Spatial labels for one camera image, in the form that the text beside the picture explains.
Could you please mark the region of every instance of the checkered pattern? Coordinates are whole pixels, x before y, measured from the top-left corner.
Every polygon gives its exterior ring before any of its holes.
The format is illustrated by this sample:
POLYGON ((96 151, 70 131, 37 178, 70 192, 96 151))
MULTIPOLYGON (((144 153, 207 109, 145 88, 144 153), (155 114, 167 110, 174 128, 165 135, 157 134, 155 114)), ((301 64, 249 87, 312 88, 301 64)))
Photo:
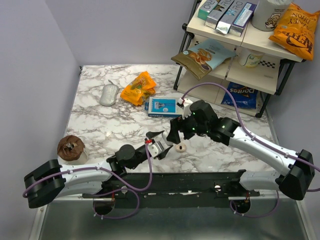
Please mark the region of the checkered pattern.
POLYGON ((268 68, 273 68, 273 69, 276 68, 276 64, 272 63, 272 62, 269 62, 269 61, 264 61, 263 60, 263 61, 260 61, 259 64, 262 65, 262 66, 266 66, 268 68))

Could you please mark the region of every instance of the marble tabletop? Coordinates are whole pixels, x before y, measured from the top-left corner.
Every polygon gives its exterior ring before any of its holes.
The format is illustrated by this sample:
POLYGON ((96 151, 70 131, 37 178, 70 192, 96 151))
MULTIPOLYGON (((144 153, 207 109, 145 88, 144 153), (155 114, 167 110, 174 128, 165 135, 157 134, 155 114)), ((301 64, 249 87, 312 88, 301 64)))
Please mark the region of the marble tabletop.
MULTIPOLYGON (((120 98, 121 91, 141 72, 148 71, 154 79, 155 97, 182 96, 173 90, 179 66, 177 65, 97 65, 84 66, 76 92, 66 135, 81 138, 89 151, 87 163, 97 163, 113 155, 122 145, 135 148, 144 144, 149 131, 170 130, 170 118, 148 117, 142 106, 134 106, 120 98), (116 103, 102 106, 99 99, 108 80, 119 86, 116 103)), ((237 119, 236 112, 212 104, 219 117, 237 119)), ((272 141, 268 120, 241 114, 245 126, 255 134, 272 141)), ((242 150, 211 141, 208 137, 194 136, 185 140, 187 151, 178 153, 172 148, 165 159, 152 160, 154 172, 230 172, 267 171, 271 167, 242 150)), ((148 162, 128 172, 148 172, 148 162)))

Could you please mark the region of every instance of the box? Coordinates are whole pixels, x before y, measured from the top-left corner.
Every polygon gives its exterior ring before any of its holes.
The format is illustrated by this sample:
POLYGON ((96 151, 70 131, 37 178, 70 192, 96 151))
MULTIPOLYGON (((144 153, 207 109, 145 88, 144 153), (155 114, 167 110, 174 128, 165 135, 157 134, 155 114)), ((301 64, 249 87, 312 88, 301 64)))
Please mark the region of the box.
POLYGON ((235 0, 229 7, 228 11, 223 15, 223 17, 218 22, 215 30, 221 34, 227 34, 231 28, 231 24, 235 21, 238 14, 246 5, 247 1, 235 0))
POLYGON ((228 8, 234 0, 221 0, 218 4, 214 7, 214 9, 209 13, 208 17, 205 20, 204 25, 216 29, 216 26, 228 8))
POLYGON ((243 7, 242 11, 236 17, 231 25, 229 33, 237 37, 241 37, 246 25, 248 24, 252 14, 254 13, 257 5, 247 2, 243 7))
POLYGON ((174 97, 150 97, 148 116, 170 118, 181 116, 183 109, 177 106, 178 99, 174 97))
POLYGON ((205 3, 199 8, 198 18, 202 20, 206 20, 208 14, 217 6, 218 2, 216 0, 207 0, 205 3))

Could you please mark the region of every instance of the gray wall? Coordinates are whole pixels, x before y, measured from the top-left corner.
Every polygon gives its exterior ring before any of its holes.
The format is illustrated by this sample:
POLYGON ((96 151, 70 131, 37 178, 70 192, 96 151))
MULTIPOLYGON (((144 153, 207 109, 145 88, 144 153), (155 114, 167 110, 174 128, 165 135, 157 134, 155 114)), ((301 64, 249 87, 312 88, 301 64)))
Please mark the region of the gray wall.
POLYGON ((44 0, 2 0, 0 23, 0 239, 27 240, 23 177, 57 156, 79 65, 44 0))
POLYGON ((82 65, 172 64, 194 0, 46 0, 82 65))
MULTIPOLYGON (((306 11, 320 10, 318 1, 295 0, 306 11)), ((271 113, 279 142, 286 148, 313 154, 314 163, 320 166, 320 24, 316 31, 314 59, 296 64, 281 96, 271 97, 271 113)), ((317 172, 311 188, 320 187, 317 172)), ((307 193, 305 203, 312 225, 320 239, 320 193, 307 193)))

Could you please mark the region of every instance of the orange chip bag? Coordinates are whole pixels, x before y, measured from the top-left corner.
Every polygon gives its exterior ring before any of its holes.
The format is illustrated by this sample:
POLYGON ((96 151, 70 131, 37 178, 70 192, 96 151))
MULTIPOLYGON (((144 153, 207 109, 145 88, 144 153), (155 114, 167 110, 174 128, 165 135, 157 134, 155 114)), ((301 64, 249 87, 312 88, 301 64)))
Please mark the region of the orange chip bag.
POLYGON ((144 101, 150 96, 156 93, 154 87, 155 81, 150 77, 147 71, 140 73, 136 79, 131 82, 121 92, 121 98, 138 106, 142 105, 144 101))
POLYGON ((309 13, 291 3, 269 37, 300 58, 314 58, 315 31, 320 11, 309 13))

